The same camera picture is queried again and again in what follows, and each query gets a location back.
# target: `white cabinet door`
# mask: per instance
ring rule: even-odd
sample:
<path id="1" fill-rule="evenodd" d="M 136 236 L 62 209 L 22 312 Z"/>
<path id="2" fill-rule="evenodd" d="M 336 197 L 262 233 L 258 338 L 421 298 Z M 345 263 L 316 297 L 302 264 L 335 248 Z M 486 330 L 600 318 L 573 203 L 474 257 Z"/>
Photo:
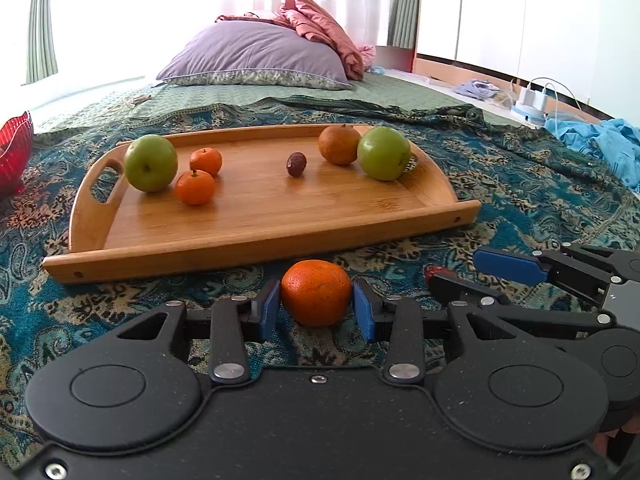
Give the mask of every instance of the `white cabinet door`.
<path id="1" fill-rule="evenodd" d="M 640 0 L 600 0 L 589 104 L 640 126 Z"/>
<path id="2" fill-rule="evenodd" d="M 418 54 L 455 59 L 460 0 L 420 0 Z"/>
<path id="3" fill-rule="evenodd" d="M 462 0 L 457 60 L 518 73 L 525 0 Z"/>
<path id="4" fill-rule="evenodd" d="M 518 76 L 552 77 L 588 101 L 599 21 L 598 0 L 527 0 Z"/>

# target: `red glass bowl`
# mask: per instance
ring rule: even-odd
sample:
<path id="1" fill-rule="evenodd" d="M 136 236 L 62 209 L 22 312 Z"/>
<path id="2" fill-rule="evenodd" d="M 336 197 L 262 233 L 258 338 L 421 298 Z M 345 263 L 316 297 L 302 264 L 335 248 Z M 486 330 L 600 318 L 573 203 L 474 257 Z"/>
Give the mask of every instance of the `red glass bowl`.
<path id="1" fill-rule="evenodd" d="M 22 192 L 22 172 L 27 167 L 33 143 L 33 121 L 29 112 L 9 119 L 0 130 L 0 197 Z"/>

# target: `green curtain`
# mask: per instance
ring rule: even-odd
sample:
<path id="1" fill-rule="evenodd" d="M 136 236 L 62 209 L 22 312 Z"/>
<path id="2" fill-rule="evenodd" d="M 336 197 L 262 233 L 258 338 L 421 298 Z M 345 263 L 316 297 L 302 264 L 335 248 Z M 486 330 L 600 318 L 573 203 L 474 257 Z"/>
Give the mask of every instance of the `green curtain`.
<path id="1" fill-rule="evenodd" d="M 57 72 L 49 0 L 31 0 L 26 83 L 35 83 Z"/>
<path id="2" fill-rule="evenodd" d="M 420 0 L 394 0 L 387 43 L 401 48 L 415 47 Z"/>

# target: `paisley cloth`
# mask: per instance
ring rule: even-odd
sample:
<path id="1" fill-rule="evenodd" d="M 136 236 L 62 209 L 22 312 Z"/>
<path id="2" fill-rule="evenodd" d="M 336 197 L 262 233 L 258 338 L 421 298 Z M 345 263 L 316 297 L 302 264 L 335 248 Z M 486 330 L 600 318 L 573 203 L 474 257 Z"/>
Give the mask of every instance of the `paisley cloth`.
<path id="1" fill-rule="evenodd" d="M 114 122 L 42 134 L 35 139 L 26 190 L 0 202 L 1 459 L 15 467 L 40 445 L 24 405 L 34 370 L 166 300 L 201 308 L 231 294 L 252 296 L 292 264 L 60 285 L 40 263 L 65 251 L 75 192 L 91 164 L 120 140 L 143 134 L 358 122 L 401 130 L 445 171 L 460 200 L 482 201 L 473 225 L 320 256 L 343 266 L 352 278 L 366 278 L 382 294 L 403 294 L 437 308 L 423 277 L 425 265 L 437 264 L 501 288 L 522 306 L 579 310 L 575 299 L 550 285 L 526 287 L 477 273 L 473 251 L 487 244 L 530 253 L 565 241 L 626 250 L 638 245 L 640 202 L 605 165 L 571 152 L 545 130 L 490 125 L 471 105 L 407 111 L 354 100 L 268 98 L 244 107 L 181 110 L 142 124 Z M 105 175 L 97 190 L 104 197 L 114 180 Z M 437 370 L 443 364 L 440 342 L 425 346 L 428 367 Z M 383 344 L 363 341 L 352 314 L 339 326 L 310 330 L 281 311 L 271 340 L 247 348 L 254 374 L 265 364 L 380 364 L 385 355 Z M 206 359 L 207 342 L 196 341 L 190 364 L 204 371 Z"/>

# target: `pillow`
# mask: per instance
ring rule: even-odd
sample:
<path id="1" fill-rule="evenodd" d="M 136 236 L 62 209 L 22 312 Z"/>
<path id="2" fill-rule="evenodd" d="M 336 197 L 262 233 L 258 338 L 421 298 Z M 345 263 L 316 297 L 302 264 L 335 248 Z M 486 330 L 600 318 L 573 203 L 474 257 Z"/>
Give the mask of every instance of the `pillow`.
<path id="1" fill-rule="evenodd" d="M 200 31 L 157 79 L 177 85 L 282 85 L 347 90 L 340 57 L 290 28 L 244 20 Z"/>

